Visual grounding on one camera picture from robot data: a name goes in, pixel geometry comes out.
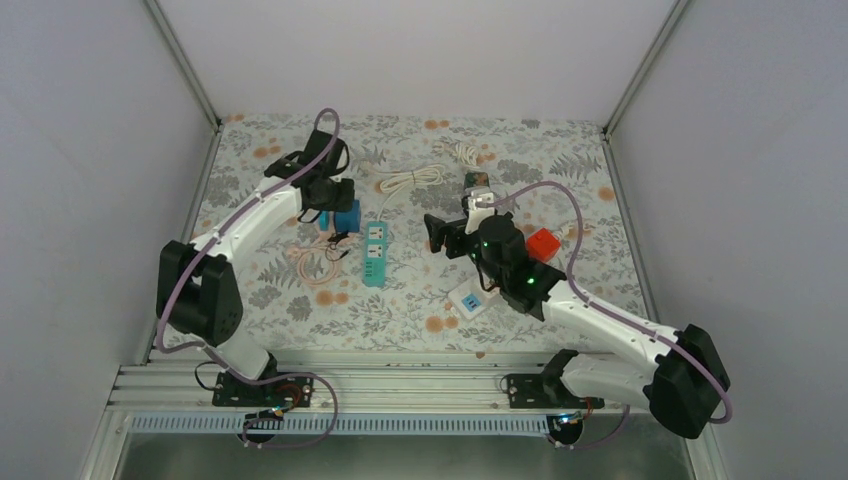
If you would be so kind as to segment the dark green cube socket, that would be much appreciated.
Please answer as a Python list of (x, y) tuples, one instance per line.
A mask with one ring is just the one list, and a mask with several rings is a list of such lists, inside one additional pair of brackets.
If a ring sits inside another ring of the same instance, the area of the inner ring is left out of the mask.
[(486, 172), (483, 171), (468, 171), (464, 174), (463, 178), (463, 188), (464, 189), (475, 189), (475, 188), (489, 188), (490, 180), (489, 176)]

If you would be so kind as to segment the black plug adapter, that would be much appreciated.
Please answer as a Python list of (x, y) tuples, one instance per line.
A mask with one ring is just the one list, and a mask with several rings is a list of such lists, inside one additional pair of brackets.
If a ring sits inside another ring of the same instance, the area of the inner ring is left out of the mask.
[(338, 232), (330, 236), (324, 249), (325, 258), (333, 263), (345, 258), (350, 253), (350, 250), (345, 247), (349, 239), (349, 232)]

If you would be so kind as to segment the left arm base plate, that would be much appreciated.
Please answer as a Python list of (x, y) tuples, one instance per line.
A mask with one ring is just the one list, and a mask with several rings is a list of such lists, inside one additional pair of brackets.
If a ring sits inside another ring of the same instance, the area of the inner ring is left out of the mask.
[(221, 373), (211, 403), (215, 407), (308, 408), (314, 383), (312, 378), (287, 376), (270, 384), (249, 385), (229, 373)]

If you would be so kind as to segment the red cube socket adapter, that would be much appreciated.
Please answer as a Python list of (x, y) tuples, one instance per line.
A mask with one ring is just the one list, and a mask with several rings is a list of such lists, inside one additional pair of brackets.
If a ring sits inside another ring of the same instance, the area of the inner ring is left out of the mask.
[(550, 230), (541, 228), (526, 239), (525, 246), (530, 258), (547, 263), (557, 256), (562, 243)]

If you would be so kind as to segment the blue square plug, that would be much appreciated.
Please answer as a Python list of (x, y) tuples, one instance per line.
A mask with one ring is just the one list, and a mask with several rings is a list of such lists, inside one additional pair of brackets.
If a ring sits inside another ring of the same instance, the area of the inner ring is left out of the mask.
[(328, 211), (322, 211), (318, 217), (319, 229), (327, 232), (330, 229), (331, 215)]

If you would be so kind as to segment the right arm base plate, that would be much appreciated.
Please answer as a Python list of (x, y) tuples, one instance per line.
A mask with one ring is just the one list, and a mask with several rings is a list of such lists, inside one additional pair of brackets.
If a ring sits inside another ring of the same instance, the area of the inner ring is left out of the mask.
[(511, 373), (501, 378), (499, 388), (507, 396), (511, 409), (588, 409), (604, 408), (597, 397), (577, 397), (567, 390), (550, 393), (540, 374)]

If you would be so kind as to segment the dark blue cube socket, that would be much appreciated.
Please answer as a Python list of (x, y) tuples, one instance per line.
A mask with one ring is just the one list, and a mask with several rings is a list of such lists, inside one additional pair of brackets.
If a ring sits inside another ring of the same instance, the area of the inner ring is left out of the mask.
[(361, 229), (361, 205), (354, 199), (352, 207), (346, 212), (335, 212), (333, 226), (336, 233), (359, 233)]

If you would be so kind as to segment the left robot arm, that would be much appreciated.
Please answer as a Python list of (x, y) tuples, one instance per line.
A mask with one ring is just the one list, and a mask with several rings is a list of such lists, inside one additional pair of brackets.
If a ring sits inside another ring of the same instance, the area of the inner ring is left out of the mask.
[(193, 241), (172, 240), (161, 250), (154, 340), (161, 353), (197, 348), (239, 380), (238, 390), (255, 405), (278, 391), (273, 355), (241, 322), (237, 275), (248, 255), (286, 221), (309, 210), (348, 212), (353, 180), (346, 143), (315, 129), (306, 146), (279, 158), (254, 190), (219, 224)]

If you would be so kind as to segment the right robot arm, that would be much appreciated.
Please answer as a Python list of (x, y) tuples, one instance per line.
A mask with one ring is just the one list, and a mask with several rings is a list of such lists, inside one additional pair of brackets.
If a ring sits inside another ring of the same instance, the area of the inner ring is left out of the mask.
[(590, 296), (562, 270), (530, 256), (509, 214), (484, 219), (473, 232), (463, 220), (423, 218), (434, 253), (468, 258), (485, 290), (513, 310), (565, 326), (615, 354), (604, 360), (575, 350), (545, 366), (541, 391), (555, 407), (575, 398), (600, 398), (650, 412), (668, 431), (698, 438), (709, 424), (732, 416), (730, 379), (709, 333), (679, 330), (635, 316)]

